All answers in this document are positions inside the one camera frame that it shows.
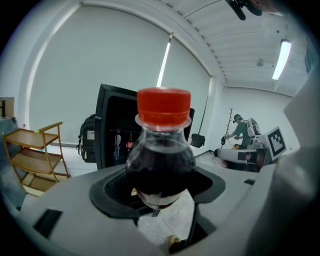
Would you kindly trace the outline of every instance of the person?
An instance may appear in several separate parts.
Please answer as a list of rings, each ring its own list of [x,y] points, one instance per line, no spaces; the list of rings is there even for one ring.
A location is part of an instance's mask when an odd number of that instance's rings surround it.
[[[241,117],[241,115],[236,114],[234,116],[233,123],[237,123],[236,129],[234,130],[233,133],[230,135],[227,134],[225,136],[225,139],[229,139],[235,136],[236,140],[239,140],[240,135],[242,134],[242,144],[239,145],[239,150],[246,150],[249,142],[250,142],[250,137],[248,135],[248,129],[247,129],[247,123],[244,121],[244,119]]]

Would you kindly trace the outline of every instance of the dark liquid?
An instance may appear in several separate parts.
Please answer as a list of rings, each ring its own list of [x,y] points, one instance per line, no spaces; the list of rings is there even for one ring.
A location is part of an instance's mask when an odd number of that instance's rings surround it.
[[[131,160],[126,172],[129,182],[138,191],[165,198],[187,188],[196,168],[195,158],[188,147],[166,140],[155,150],[143,145],[137,150],[139,154]]]

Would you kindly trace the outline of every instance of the white wall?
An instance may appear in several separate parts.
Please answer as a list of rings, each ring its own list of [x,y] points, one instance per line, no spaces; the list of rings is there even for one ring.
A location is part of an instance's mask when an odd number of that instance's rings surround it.
[[[221,97],[219,117],[212,127],[214,136],[211,141],[211,149],[221,147],[221,137],[226,132],[226,124],[229,118],[229,109],[233,108],[232,118],[240,114],[245,120],[253,118],[259,125],[262,133],[267,133],[279,126],[286,143],[285,154],[292,153],[300,148],[296,134],[284,114],[284,108],[292,100],[291,97],[255,89],[225,87]],[[237,124],[230,123],[229,133],[232,133]],[[241,144],[240,140],[230,139],[232,145]],[[224,149],[231,149],[232,146],[226,141]]]
[[[78,143],[82,123],[96,112],[100,84],[133,91],[155,87],[168,41],[167,32],[135,15],[80,7],[52,37],[39,62],[30,129],[63,121],[61,141]]]
[[[41,33],[48,27],[55,17],[68,8],[65,0],[41,1],[25,16],[16,28],[5,46],[0,57],[0,96],[14,97],[14,116],[19,120],[19,98],[21,84],[27,83],[24,72],[28,69],[30,56],[36,55],[34,46]]]
[[[206,145],[208,150],[215,150],[221,147],[221,137],[222,134],[226,131],[223,131],[223,126],[221,125],[221,117],[224,113],[223,107],[223,93],[224,93],[224,85],[221,81],[215,76],[212,78],[212,89],[209,95],[210,97],[210,105],[207,106],[208,114],[205,115],[205,121],[209,121],[207,136],[206,136]]]
[[[206,107],[209,84],[210,75],[204,67],[187,48],[172,38],[161,86],[179,88],[191,93],[191,108],[195,112],[190,136],[199,132]]]
[[[160,1],[86,0],[143,17],[168,32],[174,32],[201,61],[211,75],[223,80],[222,71],[199,33],[179,14]],[[33,79],[50,39],[68,17],[80,7],[79,0],[44,0],[24,18],[0,58],[0,96],[14,97],[18,125],[29,128],[29,101]]]

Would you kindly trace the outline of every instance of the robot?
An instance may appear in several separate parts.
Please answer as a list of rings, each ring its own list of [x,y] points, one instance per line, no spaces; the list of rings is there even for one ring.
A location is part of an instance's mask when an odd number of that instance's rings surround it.
[[[249,118],[246,123],[251,138],[247,149],[217,148],[214,156],[225,161],[228,168],[259,172],[263,166],[277,161],[287,150],[286,143],[279,127],[261,135],[260,128],[253,118]],[[222,137],[221,145],[225,143],[226,139]]]
[[[233,9],[247,2],[232,1]],[[286,145],[275,128],[252,141],[250,150],[266,149],[271,160],[278,159],[256,175],[198,164],[195,185],[188,188],[195,203],[193,222],[185,249],[177,255],[291,254],[301,249],[299,243],[308,245],[303,250],[317,245],[308,240],[307,228],[319,217],[314,212],[319,201],[320,140],[310,136],[320,127],[315,120],[320,116],[319,68],[313,67],[284,110],[300,150],[279,157]],[[247,152],[219,149],[216,155],[234,161]],[[118,165],[61,182],[53,188],[55,193],[39,198],[30,219],[18,217],[16,223],[47,255],[164,255],[137,230],[140,214],[120,192],[127,186],[121,182],[123,173],[124,166]],[[254,182],[243,189],[248,177]]]

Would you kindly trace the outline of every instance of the roller blind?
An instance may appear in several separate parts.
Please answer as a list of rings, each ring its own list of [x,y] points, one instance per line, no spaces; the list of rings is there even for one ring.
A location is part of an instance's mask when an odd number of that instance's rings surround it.
[[[82,6],[50,40],[31,89],[33,130],[63,121],[61,141],[78,142],[96,112],[100,84],[138,91],[155,87],[169,35],[137,16]]]
[[[210,76],[199,61],[176,39],[172,38],[165,64],[162,87],[191,92],[191,108],[195,110],[191,134],[199,131],[209,92]]]

